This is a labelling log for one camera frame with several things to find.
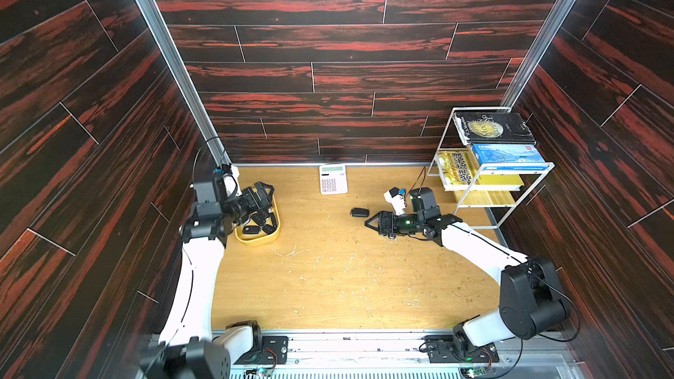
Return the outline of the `black car key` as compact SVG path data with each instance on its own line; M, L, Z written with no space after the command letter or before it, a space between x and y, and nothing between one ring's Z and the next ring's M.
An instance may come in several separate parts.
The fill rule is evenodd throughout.
M258 235L261 232L260 226L244 226L242 233L244 235Z
M274 226L274 225L265 224L262 227L262 230L266 235L271 235L271 234L275 233L275 231L277 231L277 227Z

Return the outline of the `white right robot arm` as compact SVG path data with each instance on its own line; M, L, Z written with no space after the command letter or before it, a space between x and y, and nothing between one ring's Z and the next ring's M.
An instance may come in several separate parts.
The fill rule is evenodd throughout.
M443 214L431 189L413 189L409 196L412 212L406 213L403 191L390 189L384 198L394 210L378 212L364 225L391 240L406 236L431 241L459 254L500 287L495 310L453 328L457 356L464 358L496 341L529 340L570 318L573 304L551 261L504 247L455 215Z

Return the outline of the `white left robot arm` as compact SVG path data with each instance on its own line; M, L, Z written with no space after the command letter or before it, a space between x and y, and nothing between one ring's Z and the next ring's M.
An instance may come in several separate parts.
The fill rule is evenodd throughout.
M215 336L212 305L229 235L256 212L273 207L274 188L264 182L230 191L223 178L193 186L195 201L180 228L182 261L177 291L156 345L140 357L141 378L228 378L240 360L277 356L263 344L256 321L241 321Z

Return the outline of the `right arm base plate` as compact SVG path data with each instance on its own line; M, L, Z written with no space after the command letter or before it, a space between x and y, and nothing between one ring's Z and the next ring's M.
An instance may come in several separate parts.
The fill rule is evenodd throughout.
M462 335L427 335L422 339L419 351L426 354L431 363L497 363L500 360L495 345L475 347Z

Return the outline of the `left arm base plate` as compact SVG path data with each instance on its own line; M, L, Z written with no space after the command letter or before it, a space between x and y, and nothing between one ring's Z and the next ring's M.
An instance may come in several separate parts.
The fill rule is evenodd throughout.
M265 336L262 345L253 348L240 357L235 365L274 366L285 365L288 359L289 337L288 336Z

